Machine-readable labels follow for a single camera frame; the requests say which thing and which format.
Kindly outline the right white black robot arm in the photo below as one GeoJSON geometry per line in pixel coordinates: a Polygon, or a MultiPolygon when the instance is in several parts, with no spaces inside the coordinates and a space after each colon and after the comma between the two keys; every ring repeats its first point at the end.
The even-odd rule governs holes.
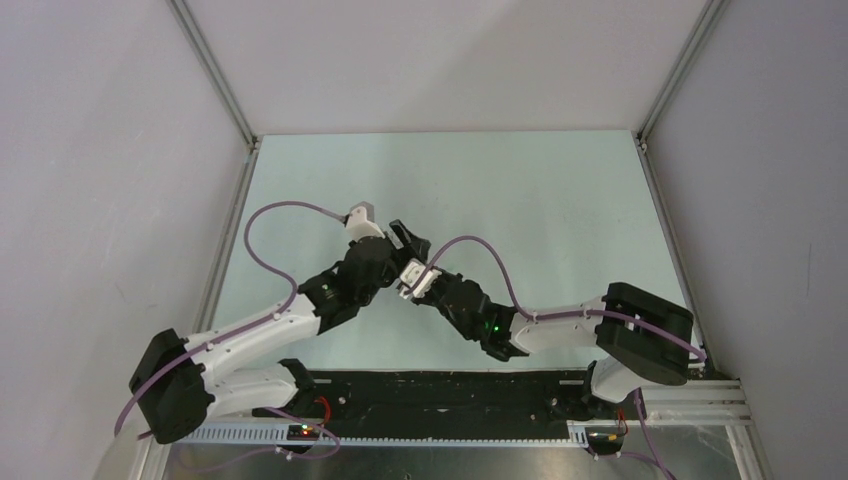
{"type": "Polygon", "coordinates": [[[415,267],[400,276],[399,294],[435,308],[466,340],[506,362],[558,348],[597,347],[579,391],[554,394],[553,414],[569,420],[613,419],[630,394],[646,386],[682,386],[689,361],[693,316],[679,305],[616,282],[605,294],[564,311],[528,311],[493,302],[461,275],[415,267]]]}

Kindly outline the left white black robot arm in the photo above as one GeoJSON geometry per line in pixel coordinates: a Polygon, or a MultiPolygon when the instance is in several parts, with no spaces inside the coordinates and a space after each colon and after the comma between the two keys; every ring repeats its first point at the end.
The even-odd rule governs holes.
{"type": "Polygon", "coordinates": [[[316,390],[300,361],[260,369],[251,363],[353,319],[412,262],[425,264],[431,248],[399,220],[388,230],[367,222],[351,237],[340,260],[252,317],[187,337],[173,329],[157,333],[129,381],[147,435],[171,444],[231,413],[267,407],[297,417],[311,412],[316,390]]]}

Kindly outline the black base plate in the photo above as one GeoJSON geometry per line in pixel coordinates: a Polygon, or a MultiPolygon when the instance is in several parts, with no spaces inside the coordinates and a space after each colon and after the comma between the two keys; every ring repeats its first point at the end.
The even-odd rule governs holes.
{"type": "Polygon", "coordinates": [[[252,409],[243,417],[230,415],[206,421],[293,423],[295,435],[318,439],[318,431],[300,418],[321,420],[338,438],[396,437],[401,439],[471,438],[556,439],[583,427],[589,442],[620,444],[625,422],[635,420],[662,401],[679,402],[680,411],[694,413],[705,402],[707,383],[644,388],[643,405],[631,393],[613,419],[569,420],[552,413],[552,395],[579,391],[582,370],[526,372],[448,371],[314,371],[304,397],[283,413],[252,409]]]}

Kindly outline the left aluminium frame post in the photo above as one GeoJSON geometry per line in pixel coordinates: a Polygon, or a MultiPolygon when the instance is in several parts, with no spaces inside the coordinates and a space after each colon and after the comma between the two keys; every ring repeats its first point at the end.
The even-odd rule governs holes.
{"type": "Polygon", "coordinates": [[[167,0],[166,4],[183,32],[189,47],[194,52],[207,79],[221,101],[225,112],[235,126],[241,140],[249,152],[256,149],[258,136],[251,127],[235,91],[228,81],[216,55],[203,32],[196,15],[188,1],[167,0]]]}

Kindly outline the aluminium frame post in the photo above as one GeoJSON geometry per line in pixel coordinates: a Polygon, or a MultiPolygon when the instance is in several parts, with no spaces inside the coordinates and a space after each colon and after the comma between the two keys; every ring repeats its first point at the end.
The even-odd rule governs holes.
{"type": "Polygon", "coordinates": [[[251,127],[235,91],[228,81],[216,55],[203,32],[196,15],[188,1],[167,0],[166,4],[183,32],[189,47],[194,52],[207,79],[221,101],[225,112],[235,126],[241,140],[249,152],[256,149],[258,136],[251,127]]]}
{"type": "Polygon", "coordinates": [[[689,32],[662,86],[636,132],[637,145],[646,152],[650,137],[673,101],[729,6],[728,0],[709,0],[689,32]]]}

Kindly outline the right aluminium frame post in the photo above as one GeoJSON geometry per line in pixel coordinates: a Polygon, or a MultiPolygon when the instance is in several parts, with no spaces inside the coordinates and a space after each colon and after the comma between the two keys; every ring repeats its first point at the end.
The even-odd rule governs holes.
{"type": "Polygon", "coordinates": [[[689,32],[662,86],[636,132],[637,145],[646,152],[650,137],[673,101],[729,6],[728,0],[709,0],[689,32]]]}

